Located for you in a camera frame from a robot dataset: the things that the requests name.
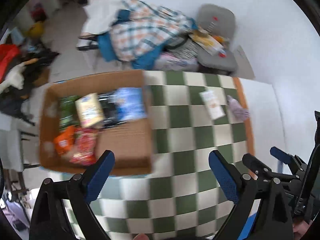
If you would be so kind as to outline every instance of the orange snack bag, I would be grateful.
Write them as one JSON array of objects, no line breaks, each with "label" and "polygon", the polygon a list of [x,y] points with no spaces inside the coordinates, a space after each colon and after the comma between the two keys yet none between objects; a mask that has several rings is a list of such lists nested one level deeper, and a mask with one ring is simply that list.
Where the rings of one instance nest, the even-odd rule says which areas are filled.
[{"label": "orange snack bag", "polygon": [[63,155],[71,150],[71,147],[75,143],[75,127],[74,125],[68,126],[63,133],[57,136],[53,142],[59,155]]}]

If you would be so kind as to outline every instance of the open cardboard box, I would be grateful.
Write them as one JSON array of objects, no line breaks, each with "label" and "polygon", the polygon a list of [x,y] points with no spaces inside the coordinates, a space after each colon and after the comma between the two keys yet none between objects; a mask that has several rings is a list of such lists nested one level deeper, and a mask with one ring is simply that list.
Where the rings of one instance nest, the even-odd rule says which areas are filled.
[{"label": "open cardboard box", "polygon": [[[90,93],[102,94],[120,87],[141,87],[145,110],[148,113],[149,102],[144,90],[142,70],[129,70],[93,74],[52,84],[48,87],[40,121],[40,164],[50,170],[83,173],[79,168],[63,159],[54,149],[53,139],[59,135],[59,98]],[[116,164],[113,175],[136,175],[151,172],[152,137],[148,118],[129,121],[100,133],[95,147],[99,158],[105,150],[115,154]]]}]

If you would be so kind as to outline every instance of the checkered tablecloth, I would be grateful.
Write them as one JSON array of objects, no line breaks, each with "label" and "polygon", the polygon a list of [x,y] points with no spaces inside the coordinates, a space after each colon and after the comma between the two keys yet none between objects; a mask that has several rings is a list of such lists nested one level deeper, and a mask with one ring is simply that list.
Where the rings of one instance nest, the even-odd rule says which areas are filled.
[{"label": "checkered tablecloth", "polygon": [[[112,240],[131,240],[145,233],[150,240],[180,235],[210,236],[218,231],[233,203],[226,198],[208,165],[218,149],[241,173],[247,172],[245,128],[227,106],[238,98],[228,76],[145,71],[152,94],[153,173],[109,177],[98,200],[90,204]],[[199,92],[213,90],[225,117],[211,121]],[[69,179],[71,174],[61,174]],[[67,214],[78,238],[84,238],[69,201]]]}]

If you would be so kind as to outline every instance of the pile of clothes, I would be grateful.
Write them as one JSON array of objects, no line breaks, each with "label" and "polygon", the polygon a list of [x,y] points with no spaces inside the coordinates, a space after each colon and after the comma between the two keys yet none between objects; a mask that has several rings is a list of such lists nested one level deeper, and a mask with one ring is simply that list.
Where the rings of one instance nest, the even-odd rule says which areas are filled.
[{"label": "pile of clothes", "polygon": [[22,118],[22,103],[29,98],[37,80],[59,53],[42,43],[26,39],[19,47],[15,44],[0,45],[0,112]]},{"label": "pile of clothes", "polygon": [[[196,64],[196,47],[188,34],[197,26],[179,11],[138,0],[98,0],[85,10],[88,19],[79,38],[91,41],[88,48],[99,47],[107,62],[131,62],[134,69],[149,70],[157,59],[177,61],[178,53],[183,64]],[[175,51],[172,43],[184,47]]]}]

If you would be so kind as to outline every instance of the red cloth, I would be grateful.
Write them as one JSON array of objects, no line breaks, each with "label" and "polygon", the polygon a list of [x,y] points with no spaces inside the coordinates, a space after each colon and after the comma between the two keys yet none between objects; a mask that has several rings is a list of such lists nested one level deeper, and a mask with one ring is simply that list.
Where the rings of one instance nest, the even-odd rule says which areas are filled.
[{"label": "red cloth", "polygon": [[4,80],[4,74],[11,60],[20,54],[16,45],[0,44],[0,83]]}]

